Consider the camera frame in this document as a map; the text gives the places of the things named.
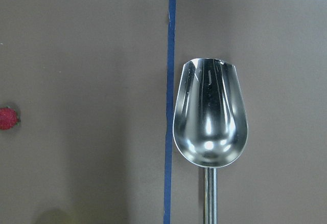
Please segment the red strawberry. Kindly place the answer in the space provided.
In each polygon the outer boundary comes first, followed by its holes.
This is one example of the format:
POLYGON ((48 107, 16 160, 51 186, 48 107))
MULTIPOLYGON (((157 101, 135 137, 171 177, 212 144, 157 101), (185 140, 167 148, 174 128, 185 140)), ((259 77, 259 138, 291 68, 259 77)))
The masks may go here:
POLYGON ((19 125, 21 122, 18 112, 9 106, 1 107, 0 114, 1 114, 1 120, 0 120, 1 130, 11 129, 16 125, 19 125))

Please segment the metal scoop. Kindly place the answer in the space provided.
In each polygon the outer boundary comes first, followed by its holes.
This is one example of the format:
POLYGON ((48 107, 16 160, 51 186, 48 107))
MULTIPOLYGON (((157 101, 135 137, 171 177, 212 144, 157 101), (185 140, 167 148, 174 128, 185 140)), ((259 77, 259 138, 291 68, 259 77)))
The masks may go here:
POLYGON ((236 67, 196 58, 183 65, 173 120, 181 155, 204 169, 204 223, 218 222, 217 169, 246 146, 248 123, 236 67))

